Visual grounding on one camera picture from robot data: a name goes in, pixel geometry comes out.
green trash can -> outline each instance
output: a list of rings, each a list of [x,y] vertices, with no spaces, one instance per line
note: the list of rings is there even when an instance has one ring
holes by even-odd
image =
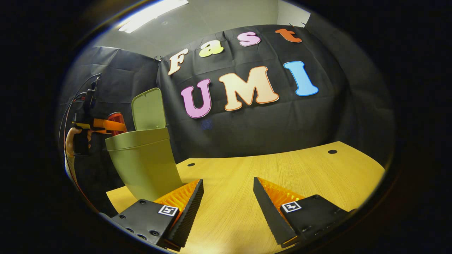
[[[136,131],[107,138],[105,143],[113,165],[133,196],[154,201],[183,185],[165,128],[160,89],[136,96],[132,114]]]

blue letter i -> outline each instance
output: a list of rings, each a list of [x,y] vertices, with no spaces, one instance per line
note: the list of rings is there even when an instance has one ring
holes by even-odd
[[[304,69],[305,63],[302,61],[293,61],[287,62],[283,66],[284,68],[289,69],[295,78],[298,87],[295,93],[298,96],[313,95],[319,91],[319,89],[311,83],[311,80],[309,80],[308,74]]]

black fabric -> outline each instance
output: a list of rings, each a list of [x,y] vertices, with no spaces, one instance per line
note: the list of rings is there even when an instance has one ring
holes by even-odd
[[[94,47],[86,49],[74,62],[62,84],[60,104],[57,109],[56,130],[71,98],[90,76],[102,73],[102,82],[95,94],[94,117],[106,119],[113,112],[121,112],[128,131],[134,131],[132,99],[138,94],[156,87],[156,74],[159,62],[141,54],[112,47]],[[85,92],[91,81],[80,92]],[[69,112],[67,127],[60,133],[60,143],[71,127],[74,103]],[[124,186],[105,146],[105,139],[111,135],[93,133],[89,157],[76,157],[74,167],[80,188],[88,199],[100,211],[113,216],[116,214],[106,191]]]
[[[281,28],[294,31],[294,36],[303,41],[287,41],[275,33]],[[237,36],[249,31],[255,32],[261,42],[243,47]],[[211,40],[219,40],[223,52],[200,57],[200,46]],[[181,68],[168,75],[169,58],[184,48],[189,52],[179,64]],[[235,28],[175,49],[161,61],[157,86],[164,97],[171,139],[176,144],[173,152],[178,155],[178,161],[272,154],[341,141],[383,165],[391,152],[389,144],[393,142],[393,136],[385,136],[393,126],[393,119],[388,117],[391,110],[385,98],[387,94],[375,93],[384,90],[384,84],[375,78],[378,75],[375,69],[368,71],[368,64],[364,64],[367,76],[359,74],[362,71],[359,66],[368,59],[355,59],[350,48],[344,50],[348,62],[341,58],[342,63],[339,63],[313,33],[284,25]],[[318,93],[304,97],[295,94],[296,82],[283,67],[289,61],[305,63],[310,80],[319,88]],[[347,68],[347,75],[342,65]],[[226,111],[225,87],[218,78],[236,73],[247,81],[250,69],[257,66],[268,68],[268,79],[274,92],[279,94],[279,100],[257,104],[255,93],[253,103],[248,106],[238,96],[242,108]],[[203,101],[197,83],[208,78],[212,109],[202,118],[191,118],[180,93],[193,86],[194,104],[201,107]]]

open lid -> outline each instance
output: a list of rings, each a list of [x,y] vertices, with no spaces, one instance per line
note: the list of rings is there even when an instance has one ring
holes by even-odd
[[[160,89],[152,88],[133,98],[132,116],[137,131],[165,128],[165,111]]]

human hand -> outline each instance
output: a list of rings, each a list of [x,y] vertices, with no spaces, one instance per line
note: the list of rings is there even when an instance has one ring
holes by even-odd
[[[66,136],[66,155],[68,157],[70,157],[70,158],[74,157],[74,135],[75,134],[79,134],[80,132],[82,132],[82,129],[77,129],[77,128],[72,127],[69,130],[69,132],[67,133],[67,136]],[[88,130],[88,135],[87,135],[88,142],[91,141],[91,134],[93,132],[94,131],[92,131],[92,130]]]

